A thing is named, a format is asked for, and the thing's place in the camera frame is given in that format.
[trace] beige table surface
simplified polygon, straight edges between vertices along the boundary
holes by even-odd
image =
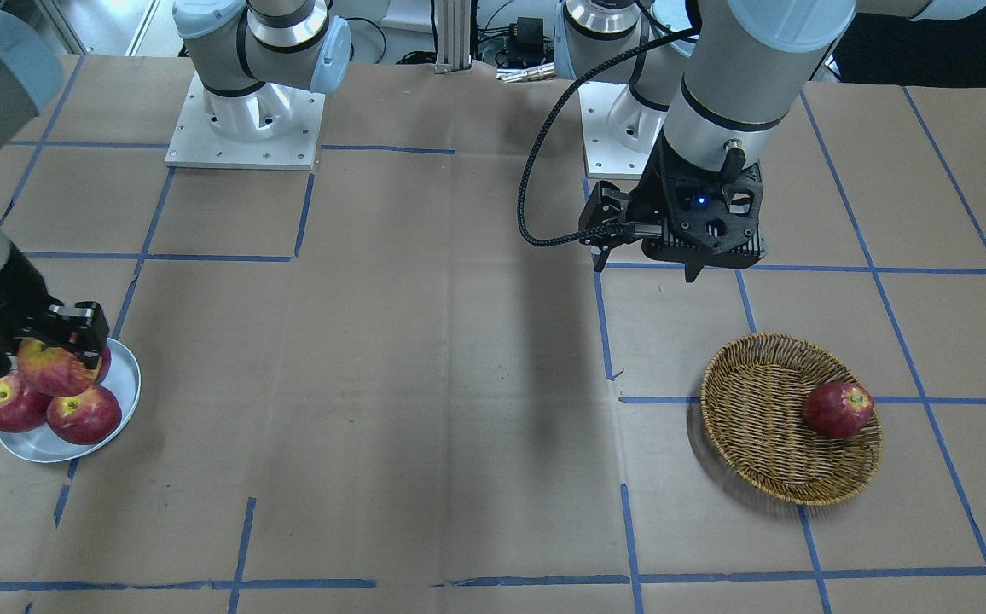
[[[986,90],[809,84],[744,272],[516,230],[565,82],[352,66],[313,174],[165,167],[192,65],[63,58],[0,218],[142,367],[106,448],[0,446],[0,613],[986,611]],[[573,102],[528,218],[575,228]],[[789,332],[879,398],[829,509],[695,454],[712,354]]]

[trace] woven basket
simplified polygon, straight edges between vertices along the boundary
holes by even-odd
[[[879,469],[875,413],[845,440],[804,424],[804,400],[828,381],[860,380],[831,353],[788,334],[754,333],[722,347],[701,381],[701,417],[716,451],[751,484],[812,506],[856,496]]]

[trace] braided black cable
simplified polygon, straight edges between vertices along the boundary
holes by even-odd
[[[662,47],[665,45],[670,45],[676,40],[681,40],[687,38],[687,36],[694,36],[697,31],[694,28],[688,28],[687,30],[680,30],[679,32],[672,32],[667,36],[661,36],[654,40],[650,40],[644,45],[634,47],[633,49],[623,51],[621,54],[614,55],[613,58],[600,63],[599,66],[594,67],[594,69],[580,75],[580,77],[568,86],[565,93],[562,94],[558,101],[554,103],[553,108],[550,110],[550,115],[547,116],[542,124],[542,128],[539,129],[539,133],[535,137],[535,145],[531,147],[531,154],[527,156],[527,162],[524,163],[524,175],[519,179],[519,197],[516,201],[516,222],[519,225],[519,233],[524,236],[524,240],[527,240],[529,244],[536,247],[553,247],[555,245],[563,245],[566,242],[571,242],[575,240],[586,240],[586,238],[598,237],[599,235],[609,235],[609,234],[621,234],[623,232],[622,224],[603,224],[602,226],[595,226],[594,229],[578,230],[576,233],[570,233],[568,235],[562,235],[560,237],[552,238],[552,240],[540,240],[528,232],[527,221],[524,219],[524,202],[527,200],[527,183],[531,179],[531,170],[535,167],[535,160],[539,157],[539,148],[542,148],[542,143],[547,139],[547,133],[550,132],[550,127],[553,125],[554,120],[558,117],[560,109],[570,100],[572,94],[576,93],[576,90],[580,89],[580,86],[584,85],[595,75],[602,73],[603,71],[610,69],[618,65],[618,63],[625,62],[629,58],[634,58],[637,55],[645,54],[645,52],[656,49],[657,47]]]

